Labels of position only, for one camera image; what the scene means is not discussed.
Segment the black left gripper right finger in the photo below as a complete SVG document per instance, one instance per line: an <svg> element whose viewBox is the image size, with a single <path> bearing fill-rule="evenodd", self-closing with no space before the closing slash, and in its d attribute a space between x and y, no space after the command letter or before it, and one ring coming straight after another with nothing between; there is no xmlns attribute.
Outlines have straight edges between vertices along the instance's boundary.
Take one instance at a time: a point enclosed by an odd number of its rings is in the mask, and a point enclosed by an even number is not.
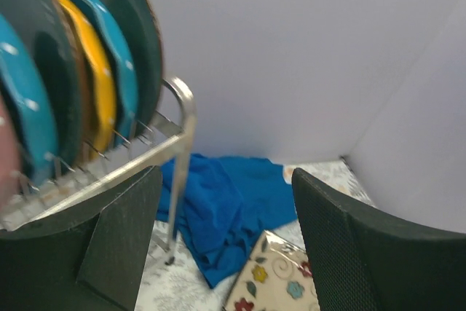
<svg viewBox="0 0 466 311"><path fill-rule="evenodd" d="M296 168L292 189L322 310L463 310L465 235L392 216Z"/></svg>

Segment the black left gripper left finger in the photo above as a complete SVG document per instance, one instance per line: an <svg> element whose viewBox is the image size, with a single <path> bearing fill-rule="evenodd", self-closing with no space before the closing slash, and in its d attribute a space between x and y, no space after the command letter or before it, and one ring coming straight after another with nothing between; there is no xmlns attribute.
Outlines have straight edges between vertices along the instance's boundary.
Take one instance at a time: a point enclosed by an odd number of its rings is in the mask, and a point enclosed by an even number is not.
<svg viewBox="0 0 466 311"><path fill-rule="evenodd" d="M162 188L159 167L1 231L2 310L134 310Z"/></svg>

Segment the square floral plate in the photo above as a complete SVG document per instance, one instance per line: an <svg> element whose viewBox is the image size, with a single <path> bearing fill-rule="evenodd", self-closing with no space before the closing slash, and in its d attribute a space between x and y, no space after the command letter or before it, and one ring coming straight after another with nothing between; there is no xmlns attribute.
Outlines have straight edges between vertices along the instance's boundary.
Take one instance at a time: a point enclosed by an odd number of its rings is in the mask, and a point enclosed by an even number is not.
<svg viewBox="0 0 466 311"><path fill-rule="evenodd" d="M224 310L319 310L306 251L264 231L238 274Z"/></svg>

